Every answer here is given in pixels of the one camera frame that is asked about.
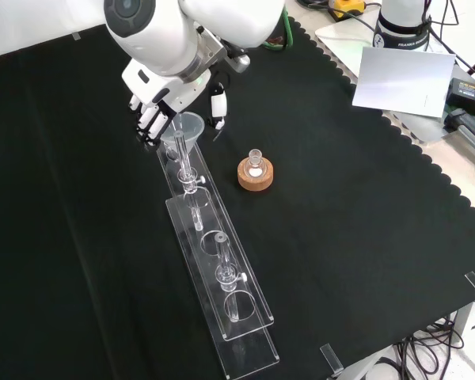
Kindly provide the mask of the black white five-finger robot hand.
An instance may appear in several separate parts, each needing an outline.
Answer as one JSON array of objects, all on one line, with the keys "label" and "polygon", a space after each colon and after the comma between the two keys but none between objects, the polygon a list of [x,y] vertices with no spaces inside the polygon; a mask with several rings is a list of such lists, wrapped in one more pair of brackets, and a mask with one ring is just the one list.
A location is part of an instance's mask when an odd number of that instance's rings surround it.
[{"label": "black white five-finger robot hand", "polygon": [[185,83],[177,76],[156,75],[133,59],[124,69],[122,79],[131,91],[128,108],[137,117],[137,138],[145,147],[156,149],[175,116],[181,114],[207,88],[212,73],[205,70],[194,81]]}]

